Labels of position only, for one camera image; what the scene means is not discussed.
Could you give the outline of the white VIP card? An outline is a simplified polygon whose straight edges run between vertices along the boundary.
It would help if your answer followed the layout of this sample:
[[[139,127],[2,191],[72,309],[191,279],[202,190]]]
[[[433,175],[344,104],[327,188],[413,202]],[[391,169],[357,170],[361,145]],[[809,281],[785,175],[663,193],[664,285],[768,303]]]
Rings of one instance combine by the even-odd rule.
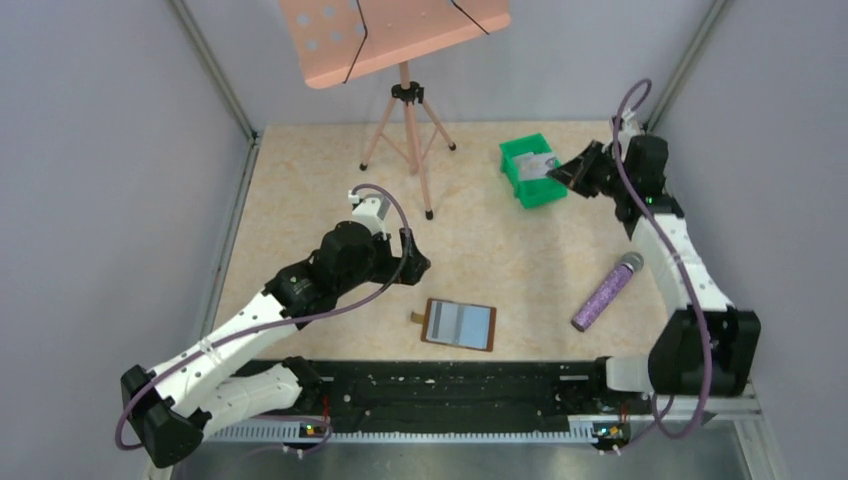
[[[514,157],[513,161],[521,182],[543,179],[559,165],[557,157],[551,152],[528,152]]]

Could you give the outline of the brown leather card holder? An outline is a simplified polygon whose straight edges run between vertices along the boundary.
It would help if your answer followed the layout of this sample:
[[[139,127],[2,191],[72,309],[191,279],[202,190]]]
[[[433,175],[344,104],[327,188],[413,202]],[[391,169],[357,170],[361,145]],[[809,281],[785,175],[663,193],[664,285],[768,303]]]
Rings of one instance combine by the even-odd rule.
[[[411,312],[409,319],[421,327],[422,342],[481,352],[494,350],[495,307],[429,298],[425,310]]]

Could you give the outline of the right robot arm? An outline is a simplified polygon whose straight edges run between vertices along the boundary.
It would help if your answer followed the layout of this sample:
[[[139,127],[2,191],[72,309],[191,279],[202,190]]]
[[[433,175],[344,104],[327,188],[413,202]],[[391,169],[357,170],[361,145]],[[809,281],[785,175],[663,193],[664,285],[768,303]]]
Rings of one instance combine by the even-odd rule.
[[[665,191],[666,140],[632,137],[618,162],[612,147],[591,142],[548,177],[585,198],[603,195],[653,275],[669,316],[650,351],[605,360],[609,389],[697,396],[710,378],[712,397],[737,397],[747,384],[761,322],[736,307],[697,253],[677,200]]]

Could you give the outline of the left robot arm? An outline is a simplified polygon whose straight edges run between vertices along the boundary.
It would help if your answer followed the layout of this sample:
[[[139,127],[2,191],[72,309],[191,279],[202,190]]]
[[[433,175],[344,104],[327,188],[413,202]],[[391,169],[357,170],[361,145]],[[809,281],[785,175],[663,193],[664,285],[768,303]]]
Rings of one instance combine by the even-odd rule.
[[[414,286],[430,269],[409,228],[402,252],[391,236],[360,222],[338,223],[306,259],[282,268],[225,325],[153,369],[121,377],[118,449],[143,449],[158,468],[174,466],[220,430],[256,415],[312,404],[320,376],[287,357],[247,377],[237,371],[306,325],[351,312],[393,285]]]

